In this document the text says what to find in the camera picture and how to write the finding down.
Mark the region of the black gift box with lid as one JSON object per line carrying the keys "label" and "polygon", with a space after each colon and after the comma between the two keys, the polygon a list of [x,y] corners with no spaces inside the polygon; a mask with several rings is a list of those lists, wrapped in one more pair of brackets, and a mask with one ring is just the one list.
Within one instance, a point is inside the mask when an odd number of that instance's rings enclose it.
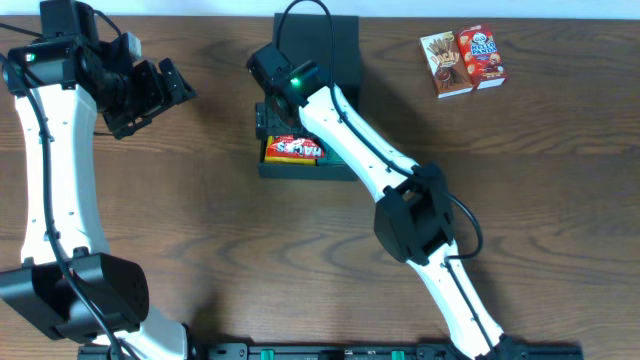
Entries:
{"label": "black gift box with lid", "polygon": [[[336,16],[333,18],[336,30],[335,82],[354,109],[359,108],[363,65],[359,47],[359,18],[357,16]],[[308,60],[316,62],[327,70],[330,64],[329,24],[323,15],[290,14],[287,16],[280,40],[281,51],[295,66]],[[317,166],[317,159],[309,159],[305,164],[274,163],[266,160],[268,144],[276,137],[260,140],[260,161],[258,174],[262,178],[355,181],[357,176],[347,166]],[[323,151],[330,148],[317,139]]]}

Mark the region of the teal Chunkies box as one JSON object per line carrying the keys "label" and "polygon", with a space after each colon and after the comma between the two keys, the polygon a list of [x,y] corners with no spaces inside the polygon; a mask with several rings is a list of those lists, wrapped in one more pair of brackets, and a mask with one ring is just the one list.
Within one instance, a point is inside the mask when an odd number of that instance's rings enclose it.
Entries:
{"label": "teal Chunkies box", "polygon": [[345,161],[332,149],[327,148],[324,156],[316,160],[317,166],[345,166]]}

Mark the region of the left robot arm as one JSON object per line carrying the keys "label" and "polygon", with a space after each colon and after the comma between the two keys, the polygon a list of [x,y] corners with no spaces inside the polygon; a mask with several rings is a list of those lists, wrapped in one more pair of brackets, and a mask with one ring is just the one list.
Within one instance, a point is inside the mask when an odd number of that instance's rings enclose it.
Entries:
{"label": "left robot arm", "polygon": [[44,1],[41,31],[1,58],[27,164],[21,264],[1,275],[2,300],[47,338],[103,359],[202,359],[188,328],[150,303],[142,268],[114,256],[99,215],[95,125],[133,135],[194,89],[170,59],[143,59],[139,39],[99,38],[99,11]]}

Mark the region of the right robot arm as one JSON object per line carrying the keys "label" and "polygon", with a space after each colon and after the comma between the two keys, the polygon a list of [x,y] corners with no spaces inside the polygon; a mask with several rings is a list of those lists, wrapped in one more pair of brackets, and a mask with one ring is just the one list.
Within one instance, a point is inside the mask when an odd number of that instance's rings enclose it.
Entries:
{"label": "right robot arm", "polygon": [[454,207],[483,237],[473,213],[448,190],[436,165],[421,166],[379,135],[351,106],[333,74],[315,62],[296,67],[274,45],[255,52],[247,70],[275,111],[324,141],[361,180],[375,202],[374,233],[398,262],[425,284],[466,359],[496,359],[504,338],[463,266],[454,235]]}

